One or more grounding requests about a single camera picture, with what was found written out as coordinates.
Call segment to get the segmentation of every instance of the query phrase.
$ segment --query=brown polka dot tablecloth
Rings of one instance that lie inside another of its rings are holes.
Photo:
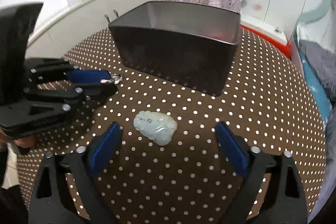
[[[308,212],[322,185],[325,134],[315,101],[293,64],[279,50],[248,30],[241,30],[223,94],[201,93],[126,68],[108,29],[70,50],[65,57],[82,69],[123,73],[118,93],[107,101],[85,101],[71,125],[41,133],[28,155],[18,156],[21,191],[29,207],[36,173],[47,151],[67,153],[87,145],[112,121],[120,124],[122,144],[94,181],[107,206],[121,223],[217,222],[235,196],[242,178],[219,154],[214,127],[225,121],[249,145],[266,153],[292,152],[305,188]],[[66,81],[44,84],[66,89]],[[171,115],[178,123],[164,147],[133,127],[141,110]],[[81,216],[88,218],[67,175]],[[269,177],[263,179],[250,217],[258,213]]]

